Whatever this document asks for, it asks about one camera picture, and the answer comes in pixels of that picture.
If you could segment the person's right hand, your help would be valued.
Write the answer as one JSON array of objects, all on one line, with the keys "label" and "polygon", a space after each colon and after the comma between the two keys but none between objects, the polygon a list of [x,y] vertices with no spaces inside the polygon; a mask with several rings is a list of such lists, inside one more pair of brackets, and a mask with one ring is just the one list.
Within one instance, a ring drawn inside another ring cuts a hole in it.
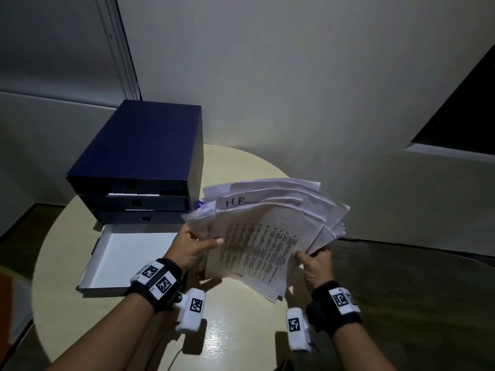
[{"label": "person's right hand", "polygon": [[332,254],[328,248],[319,249],[314,254],[309,255],[316,261],[316,266],[312,269],[304,269],[304,281],[310,293],[325,283],[334,280],[332,269]]}]

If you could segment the person's left hand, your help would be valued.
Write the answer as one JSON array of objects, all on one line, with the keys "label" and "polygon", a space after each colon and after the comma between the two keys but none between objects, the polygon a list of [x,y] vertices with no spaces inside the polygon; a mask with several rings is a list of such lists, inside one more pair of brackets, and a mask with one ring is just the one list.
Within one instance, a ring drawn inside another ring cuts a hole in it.
[{"label": "person's left hand", "polygon": [[183,224],[164,254],[164,259],[173,262],[184,275],[204,252],[195,252],[197,237],[191,232],[187,224]]}]

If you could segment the stack of white printed papers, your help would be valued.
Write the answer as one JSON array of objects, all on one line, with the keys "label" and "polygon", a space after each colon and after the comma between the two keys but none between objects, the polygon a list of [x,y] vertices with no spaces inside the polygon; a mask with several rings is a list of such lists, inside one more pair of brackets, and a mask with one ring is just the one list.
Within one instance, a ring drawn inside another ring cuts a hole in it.
[{"label": "stack of white printed papers", "polygon": [[238,280],[273,303],[282,298],[298,268],[294,252],[313,254],[345,234],[350,206],[319,188],[279,178],[205,187],[201,206],[182,216],[199,240],[224,239],[202,257],[205,277]]}]

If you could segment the person's left forearm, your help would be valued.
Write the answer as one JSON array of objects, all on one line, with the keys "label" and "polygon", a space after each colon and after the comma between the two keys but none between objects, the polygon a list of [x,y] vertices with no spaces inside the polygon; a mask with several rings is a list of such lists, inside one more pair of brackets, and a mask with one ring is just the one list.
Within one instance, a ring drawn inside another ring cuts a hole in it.
[{"label": "person's left forearm", "polygon": [[149,301],[129,294],[46,371],[125,371],[154,315]]}]

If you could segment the person's right forearm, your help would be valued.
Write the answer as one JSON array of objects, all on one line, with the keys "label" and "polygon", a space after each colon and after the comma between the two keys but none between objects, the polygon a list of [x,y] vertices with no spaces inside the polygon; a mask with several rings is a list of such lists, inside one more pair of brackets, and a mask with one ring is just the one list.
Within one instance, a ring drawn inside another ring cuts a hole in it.
[{"label": "person's right forearm", "polygon": [[332,343],[343,371],[398,371],[362,324],[346,324],[333,334]]}]

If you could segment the black right wristband with markers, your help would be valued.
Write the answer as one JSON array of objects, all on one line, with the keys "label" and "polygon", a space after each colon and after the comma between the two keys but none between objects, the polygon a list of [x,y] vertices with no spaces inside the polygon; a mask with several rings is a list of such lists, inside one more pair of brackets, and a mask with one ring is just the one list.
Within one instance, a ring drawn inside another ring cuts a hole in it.
[{"label": "black right wristband with markers", "polygon": [[362,324],[360,309],[348,289],[335,280],[325,282],[311,293],[306,317],[316,332],[324,331],[330,338],[348,324]]}]

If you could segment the black wristband with markers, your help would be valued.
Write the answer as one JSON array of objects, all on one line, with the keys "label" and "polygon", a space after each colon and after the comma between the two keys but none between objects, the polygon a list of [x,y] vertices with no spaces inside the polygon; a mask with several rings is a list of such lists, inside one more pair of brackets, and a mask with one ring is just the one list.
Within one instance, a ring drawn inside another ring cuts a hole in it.
[{"label": "black wristband with markers", "polygon": [[316,332],[324,331],[330,338],[348,324],[362,324],[360,309],[348,289],[335,280],[325,282],[311,293],[306,317]]},{"label": "black wristband with markers", "polygon": [[172,260],[159,258],[142,267],[131,279],[124,296],[138,294],[155,313],[172,311],[184,286],[182,269]]}]

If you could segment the black left wristband with markers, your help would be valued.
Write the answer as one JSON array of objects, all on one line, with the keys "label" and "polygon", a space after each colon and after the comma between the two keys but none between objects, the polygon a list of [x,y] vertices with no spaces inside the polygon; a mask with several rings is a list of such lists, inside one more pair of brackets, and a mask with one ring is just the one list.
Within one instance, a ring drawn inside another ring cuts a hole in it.
[{"label": "black left wristband with markers", "polygon": [[124,296],[138,294],[155,313],[172,311],[184,286],[182,269],[172,260],[159,258],[142,267],[131,279]]}]

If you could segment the navy drawer with white inside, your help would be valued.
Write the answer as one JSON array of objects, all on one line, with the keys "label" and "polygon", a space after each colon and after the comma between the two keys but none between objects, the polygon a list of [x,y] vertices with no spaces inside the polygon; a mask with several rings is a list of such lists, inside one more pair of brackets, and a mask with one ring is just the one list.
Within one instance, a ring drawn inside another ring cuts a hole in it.
[{"label": "navy drawer with white inside", "polygon": [[181,224],[106,224],[76,290],[84,298],[122,297],[144,265],[164,256]]}]

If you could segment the navy blue drawer cabinet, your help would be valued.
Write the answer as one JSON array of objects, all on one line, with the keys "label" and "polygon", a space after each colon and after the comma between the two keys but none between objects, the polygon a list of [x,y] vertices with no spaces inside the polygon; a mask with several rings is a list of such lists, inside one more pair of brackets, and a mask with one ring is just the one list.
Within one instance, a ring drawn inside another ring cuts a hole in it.
[{"label": "navy blue drawer cabinet", "polygon": [[203,162],[201,106],[124,100],[66,178],[101,224],[182,224]]}]

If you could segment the dark window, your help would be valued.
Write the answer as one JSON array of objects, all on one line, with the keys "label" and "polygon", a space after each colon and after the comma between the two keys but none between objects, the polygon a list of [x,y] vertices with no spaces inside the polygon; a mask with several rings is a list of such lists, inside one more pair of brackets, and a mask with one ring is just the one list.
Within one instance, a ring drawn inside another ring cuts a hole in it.
[{"label": "dark window", "polygon": [[495,163],[495,45],[405,151]]}]

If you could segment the grey metal frame strip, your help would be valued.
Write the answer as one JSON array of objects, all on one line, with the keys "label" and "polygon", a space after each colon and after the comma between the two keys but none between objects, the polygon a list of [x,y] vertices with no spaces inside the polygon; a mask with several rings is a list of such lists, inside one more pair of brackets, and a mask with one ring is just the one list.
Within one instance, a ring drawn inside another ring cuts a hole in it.
[{"label": "grey metal frame strip", "polygon": [[95,0],[95,3],[124,98],[141,100],[138,79],[117,0]]}]

